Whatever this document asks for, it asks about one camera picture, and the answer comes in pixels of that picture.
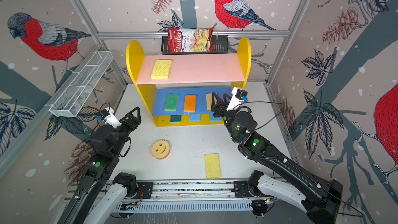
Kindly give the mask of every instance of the orange sponge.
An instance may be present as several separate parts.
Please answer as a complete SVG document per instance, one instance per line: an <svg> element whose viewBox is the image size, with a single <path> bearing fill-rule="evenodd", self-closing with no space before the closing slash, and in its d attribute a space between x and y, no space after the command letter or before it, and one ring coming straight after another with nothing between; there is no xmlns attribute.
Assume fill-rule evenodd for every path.
<svg viewBox="0 0 398 224"><path fill-rule="evenodd" d="M196 112L196 95L185 95L184 112Z"/></svg>

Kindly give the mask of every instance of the bird illustration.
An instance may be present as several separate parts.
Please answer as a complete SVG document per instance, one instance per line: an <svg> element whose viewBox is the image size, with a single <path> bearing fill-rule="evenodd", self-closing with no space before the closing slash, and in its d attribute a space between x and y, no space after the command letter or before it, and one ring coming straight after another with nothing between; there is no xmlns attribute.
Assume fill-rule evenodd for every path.
<svg viewBox="0 0 398 224"><path fill-rule="evenodd" d="M220 22L226 25L225 30L229 28L243 30L244 27L250 25L260 25L269 30L276 30L266 25L264 20L251 9L250 4L243 0L215 0L215 11Z"/></svg>
<svg viewBox="0 0 398 224"><path fill-rule="evenodd" d="M379 165L373 164L386 177L386 180L381 182L388 184L388 176L392 172L398 171L398 84L379 99L375 107L374 117L376 126L375 135L363 132L359 123L353 123L358 126L361 132L361 137L357 140L358 142L362 141L362 135L373 138L383 145L383 148L394 160L395 165L388 172L383 171Z"/></svg>
<svg viewBox="0 0 398 224"><path fill-rule="evenodd" d="M12 15L7 25L13 38L20 37L39 56L52 61L65 61L67 67L61 75L72 71L68 69L68 59L76 52L79 54L77 47L84 38L91 37L82 31L42 22L23 12Z"/></svg>

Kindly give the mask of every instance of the black robot arm segment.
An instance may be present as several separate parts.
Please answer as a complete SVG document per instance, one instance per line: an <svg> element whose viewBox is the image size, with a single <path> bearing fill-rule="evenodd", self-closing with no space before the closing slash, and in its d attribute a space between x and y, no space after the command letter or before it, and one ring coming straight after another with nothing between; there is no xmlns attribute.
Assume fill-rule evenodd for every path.
<svg viewBox="0 0 398 224"><path fill-rule="evenodd" d="M233 142L238 150L250 160L258 162L285 178L306 197L301 204L307 210L307 216L316 224L335 223L340 206L343 186L336 180L326 181L286 157L269 140L256 131L257 122L251 116L251 110L227 111L228 102L217 94L212 94L214 117L222 117Z"/></svg>

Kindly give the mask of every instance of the green sponge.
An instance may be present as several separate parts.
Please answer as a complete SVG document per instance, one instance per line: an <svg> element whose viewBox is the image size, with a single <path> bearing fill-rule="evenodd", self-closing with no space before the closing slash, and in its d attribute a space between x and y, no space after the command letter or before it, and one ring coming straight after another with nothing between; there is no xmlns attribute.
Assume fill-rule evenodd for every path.
<svg viewBox="0 0 398 224"><path fill-rule="evenodd" d="M166 104L164 105L164 110L169 112L177 111L177 103L178 98L180 97L179 94L169 93L167 94Z"/></svg>

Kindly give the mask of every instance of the white floor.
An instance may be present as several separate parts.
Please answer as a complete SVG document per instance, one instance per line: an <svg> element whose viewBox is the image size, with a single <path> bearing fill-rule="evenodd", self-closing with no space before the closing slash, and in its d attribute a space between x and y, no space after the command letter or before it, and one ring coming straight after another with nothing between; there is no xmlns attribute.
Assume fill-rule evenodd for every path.
<svg viewBox="0 0 398 224"><path fill-rule="evenodd" d="M248 101L269 101L261 82L248 82ZM246 104L252 109L258 127L265 124L274 113L269 103ZM272 175L272 170L254 161L244 159L232 142L224 125L187 127L155 127L133 84L129 84L117 109L121 119L134 107L141 109L141 125L130 134L131 149L121 157L111 180L120 172L136 175L137 180L205 179L205 154L218 153L222 178L247 178L253 170ZM290 157L276 119L257 131L270 140L281 152ZM168 157L157 160L150 154L150 147L159 139L170 143Z"/></svg>

